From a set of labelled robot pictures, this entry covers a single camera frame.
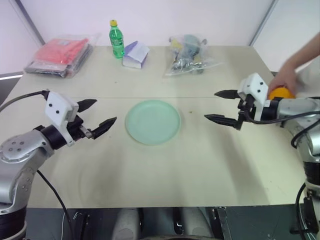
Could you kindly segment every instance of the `beige table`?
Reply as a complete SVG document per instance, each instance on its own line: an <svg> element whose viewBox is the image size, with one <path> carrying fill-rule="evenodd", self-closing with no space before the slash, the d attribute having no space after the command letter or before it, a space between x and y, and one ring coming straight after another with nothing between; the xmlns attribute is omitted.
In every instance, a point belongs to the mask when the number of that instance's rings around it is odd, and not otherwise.
<svg viewBox="0 0 320 240"><path fill-rule="evenodd" d="M293 203L304 181L303 165L290 146L290 135L275 126L245 123L241 131L220 126L204 114L237 116L235 100L213 94L236 89L242 78L258 72L272 75L250 47L212 47L225 64L203 75L163 78L165 48L152 47L145 69L120 67L106 47L97 47L83 69L71 79L26 74L11 92L46 89L76 101L98 100L80 113L94 128L117 116L109 132L96 140L82 139L56 151L41 167L68 208L244 206ZM131 107L156 98L178 109L182 126L171 141L145 146L126 132ZM45 101L33 97L0 114L0 141L37 125L49 124ZM30 207L60 207L51 190L36 176Z"/></svg>

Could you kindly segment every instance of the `orange object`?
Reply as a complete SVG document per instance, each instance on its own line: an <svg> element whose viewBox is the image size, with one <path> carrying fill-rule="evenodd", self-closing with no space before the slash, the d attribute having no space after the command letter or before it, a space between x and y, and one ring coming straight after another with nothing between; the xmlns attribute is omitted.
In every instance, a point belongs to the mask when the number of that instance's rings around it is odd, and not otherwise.
<svg viewBox="0 0 320 240"><path fill-rule="evenodd" d="M80 40L54 38L35 53L35 60L54 64L72 64L88 41L88 38Z"/></svg>
<svg viewBox="0 0 320 240"><path fill-rule="evenodd" d="M287 88L278 87L272 92L270 92L268 99L273 100L275 97L284 98L284 99L295 99L295 95L293 95Z"/></svg>

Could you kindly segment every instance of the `white wall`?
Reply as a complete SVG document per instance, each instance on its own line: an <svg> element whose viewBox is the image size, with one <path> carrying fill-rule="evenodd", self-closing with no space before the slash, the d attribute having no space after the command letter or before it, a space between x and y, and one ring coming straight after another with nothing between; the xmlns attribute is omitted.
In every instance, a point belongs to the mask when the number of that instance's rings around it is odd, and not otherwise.
<svg viewBox="0 0 320 240"><path fill-rule="evenodd" d="M279 0L254 47L271 71L320 31L319 0Z"/></svg>
<svg viewBox="0 0 320 240"><path fill-rule="evenodd" d="M20 72L38 49L9 0L0 0L0 74Z"/></svg>
<svg viewBox="0 0 320 240"><path fill-rule="evenodd" d="M198 33L210 45L248 45L271 0L23 0L47 42L60 34L102 33L116 19L125 44L167 45L169 36Z"/></svg>

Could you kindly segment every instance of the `green bottle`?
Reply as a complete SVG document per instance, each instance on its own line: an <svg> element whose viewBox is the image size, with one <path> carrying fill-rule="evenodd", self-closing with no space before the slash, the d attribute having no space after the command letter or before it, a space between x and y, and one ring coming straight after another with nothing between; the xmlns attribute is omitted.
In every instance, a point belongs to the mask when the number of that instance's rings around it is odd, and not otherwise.
<svg viewBox="0 0 320 240"><path fill-rule="evenodd" d="M123 55L125 55L124 36L118 28L116 20L111 20L110 26L111 29L109 32L109 37L113 48L113 54L117 59L121 59Z"/></svg>

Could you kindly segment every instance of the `green plate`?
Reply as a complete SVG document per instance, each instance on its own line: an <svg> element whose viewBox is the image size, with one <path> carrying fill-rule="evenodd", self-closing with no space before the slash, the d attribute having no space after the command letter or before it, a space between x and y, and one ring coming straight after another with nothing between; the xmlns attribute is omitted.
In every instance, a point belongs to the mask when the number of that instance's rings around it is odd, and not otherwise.
<svg viewBox="0 0 320 240"><path fill-rule="evenodd" d="M128 133L140 143L158 145L177 134L181 118L170 104L160 100L147 100L135 105L126 115Z"/></svg>

